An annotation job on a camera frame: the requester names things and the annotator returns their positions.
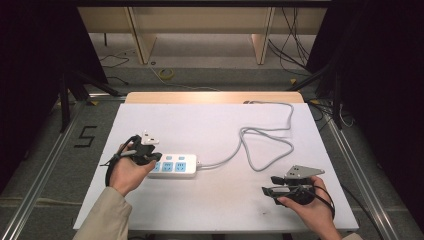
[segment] wire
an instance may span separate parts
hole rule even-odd
[[[114,67],[117,67],[117,66],[119,66],[119,65],[122,65],[122,64],[124,64],[124,63],[126,63],[126,62],[130,61],[130,59],[129,59],[129,58],[118,57],[118,56],[115,56],[115,55],[107,55],[106,57],[99,59],[99,61],[101,62],[101,61],[105,60],[105,59],[106,59],[106,58],[108,58],[108,57],[115,57],[115,58],[118,58],[118,59],[123,59],[124,61],[123,61],[123,62],[121,62],[121,63],[118,63],[118,64],[116,64],[116,65],[113,65],[113,66],[103,66],[103,65],[102,65],[102,67],[105,67],[105,68],[114,68]]]
[[[383,234],[381,233],[380,229],[377,226],[377,223],[372,218],[371,214],[365,209],[364,205],[362,205],[362,203],[359,201],[359,199],[356,198],[355,195],[353,195],[353,193],[346,186],[344,186],[342,183],[340,183],[340,186],[343,188],[343,190],[345,190],[353,198],[353,200],[355,200],[356,203],[358,203],[359,207],[361,207],[362,211],[364,211],[365,215],[367,215],[368,219],[371,221],[371,223],[374,226],[375,230],[377,231],[380,239],[384,239]]]
[[[343,110],[343,104],[340,104],[340,112],[339,112],[340,120],[342,120],[343,124],[346,127],[352,127],[353,124],[355,123],[355,119],[352,118],[352,121],[350,123],[346,123],[345,120],[343,119],[343,116],[342,116],[342,110]]]
[[[162,80],[162,78],[156,73],[155,70],[153,70],[153,68],[149,67],[150,70],[152,70],[152,72],[155,74],[155,76],[164,84],[167,86],[174,86],[174,87],[183,87],[183,88],[188,88],[188,89],[209,89],[209,90],[213,90],[213,91],[217,91],[217,92],[221,92],[221,90],[216,89],[216,88],[211,88],[211,87],[190,87],[190,86],[185,86],[185,85],[179,85],[179,84],[172,84],[172,83],[166,83]]]
[[[268,45],[270,48],[271,48],[271,51],[275,54],[275,55],[277,55],[278,57],[280,57],[280,65],[281,65],[281,67],[284,69],[284,70],[286,70],[286,71],[288,71],[285,67],[284,67],[284,65],[282,64],[282,62],[281,62],[281,60],[284,60],[284,61],[286,61],[286,62],[290,62],[290,63],[294,63],[294,64],[296,64],[296,65],[298,65],[299,67],[301,67],[302,69],[305,69],[306,71],[307,71],[307,69],[306,69],[306,67],[304,66],[304,65],[302,65],[301,63],[299,63],[298,61],[296,61],[295,59],[293,59],[292,57],[290,57],[287,53],[285,53],[285,52],[283,52],[283,50],[281,49],[279,49],[272,41],[271,41],[271,39],[268,39],[268,42],[271,44],[271,45]]]
[[[119,77],[107,77],[107,78],[114,78],[114,79],[118,79],[119,81],[123,82],[125,85],[129,85],[129,84],[130,84],[129,82],[126,82],[126,81],[124,81],[124,80],[120,79]]]
[[[294,39],[294,40],[295,40],[295,42],[296,42],[296,49],[297,49],[297,53],[299,54],[299,58],[300,58],[300,60],[302,61],[302,63],[305,65],[305,60],[306,60],[306,61],[308,61],[309,53],[308,53],[308,51],[306,51],[306,49],[303,47],[303,45],[302,45],[302,43],[301,43],[301,41],[300,41],[300,38],[299,38],[299,37],[298,37],[298,35],[297,35],[297,23],[298,23],[298,21],[297,21],[297,16],[298,16],[298,8],[294,8],[294,9],[293,9],[293,23],[292,23],[292,26],[291,26],[291,27],[290,27],[289,20],[287,19],[287,15],[286,15],[286,13],[285,13],[285,11],[284,11],[284,8],[281,8],[281,10],[282,10],[283,15],[284,15],[284,18],[285,18],[285,20],[286,20],[287,26],[288,26],[288,28],[289,28],[289,30],[290,30],[290,33],[289,33],[289,35],[288,35],[288,37],[287,37],[287,39],[286,39],[286,42],[287,42],[288,38],[290,37],[290,35],[292,35],[292,36],[293,36],[293,39]]]
[[[217,162],[217,163],[213,163],[213,164],[207,164],[207,165],[201,165],[200,166],[200,169],[214,169],[214,168],[217,168],[217,167],[219,167],[219,166],[221,166],[221,165],[223,165],[223,164],[225,164],[225,163],[227,163],[227,162],[229,162],[231,159],[233,159],[234,158],[234,156],[238,153],[238,151],[240,150],[240,148],[241,148],[241,145],[243,145],[243,147],[244,147],[244,149],[245,149],[245,151],[246,151],[246,156],[247,156],[247,160],[248,160],[248,162],[249,162],[249,165],[250,165],[250,167],[254,170],[254,171],[256,171],[256,172],[261,172],[261,171],[263,171],[263,170],[265,170],[265,169],[267,169],[269,166],[271,166],[272,164],[274,164],[275,162],[277,162],[278,160],[280,160],[280,159],[282,159],[282,158],[284,158],[284,157],[286,157],[286,156],[288,156],[290,153],[292,153],[293,151],[294,151],[294,146],[293,146],[293,144],[292,143],[290,143],[289,141],[287,141],[287,140],[284,140],[283,139],[283,137],[278,137],[278,136],[273,136],[273,135],[270,135],[270,134],[268,134],[268,133],[265,133],[265,132],[270,132],[270,131],[284,131],[284,130],[290,130],[291,129],[291,118],[292,118],[292,115],[293,115],[293,111],[294,111],[294,107],[293,107],[293,105],[291,105],[291,104],[289,104],[289,103],[282,103],[282,102],[263,102],[263,101],[248,101],[248,104],[251,104],[251,103],[271,103],[271,104],[281,104],[281,105],[285,105],[285,106],[289,106],[290,107],[290,113],[289,113],[289,116],[288,116],[288,127],[285,127],[285,128],[274,128],[274,129],[265,129],[265,128],[256,128],[256,127],[242,127],[242,128],[240,128],[240,130],[239,130],[239,142],[238,142],[238,145],[237,145],[237,147],[236,147],[236,150],[228,157],[228,158],[226,158],[226,159],[224,159],[224,160],[222,160],[222,161],[219,161],[219,162]],[[282,143],[285,143],[285,144],[287,144],[287,145],[289,145],[289,147],[290,147],[290,150],[288,150],[287,152],[285,152],[285,153],[283,153],[283,154],[281,154],[281,155],[279,155],[279,156],[277,156],[276,158],[274,158],[274,159],[272,159],[270,162],[268,162],[264,167],[262,167],[262,168],[256,168],[254,165],[253,165],[253,162],[252,162],[252,160],[251,160],[251,157],[250,157],[250,151],[249,151],[249,148],[248,148],[248,145],[247,145],[247,143],[246,143],[246,141],[245,141],[245,139],[244,139],[244,135],[245,134],[256,134],[256,135],[261,135],[261,136],[264,136],[264,137],[267,137],[267,138],[270,138],[270,139],[272,139],[272,140],[275,140],[275,141],[278,141],[278,142],[282,142]]]

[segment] white board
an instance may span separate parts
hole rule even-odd
[[[325,170],[324,179],[336,206],[339,230],[358,229],[307,104],[292,104],[291,129],[273,132],[294,145],[294,151],[264,171],[253,171],[245,149],[227,164],[201,170],[184,179],[146,178],[128,194],[133,206],[130,230],[151,233],[270,233],[308,231],[290,209],[275,205],[261,187],[273,186],[293,166]],[[237,147],[242,127],[287,127],[290,107],[277,104],[122,104],[99,165],[120,144],[147,130],[160,144],[155,152],[196,154],[202,164],[226,159]],[[287,144],[258,135],[246,135],[255,167],[265,166],[288,151]],[[104,189],[106,167],[98,167],[74,225],[79,229]]]

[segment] power outlet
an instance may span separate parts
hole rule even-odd
[[[149,178],[192,178],[196,176],[197,157],[194,154],[163,154]]]

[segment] beige sleeve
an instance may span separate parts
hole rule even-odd
[[[352,233],[352,234],[344,237],[343,240],[362,240],[362,238],[358,234]]]
[[[97,199],[74,239],[127,239],[132,207],[115,189],[107,187]]]

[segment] human hand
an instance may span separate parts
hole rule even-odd
[[[321,187],[327,191],[324,181],[321,178],[312,176],[311,181],[312,185]],[[330,202],[330,197],[322,189],[315,188],[315,194],[322,197],[327,202]],[[321,200],[315,198],[307,205],[300,205],[287,197],[280,197],[278,198],[278,201],[295,211],[305,223],[305,225],[317,233],[322,240],[341,239],[340,233],[334,226],[330,209]]]
[[[136,189],[147,174],[155,168],[156,161],[151,161],[147,165],[139,166],[131,158],[123,157],[115,165],[110,176],[110,187],[113,187],[122,196]]]

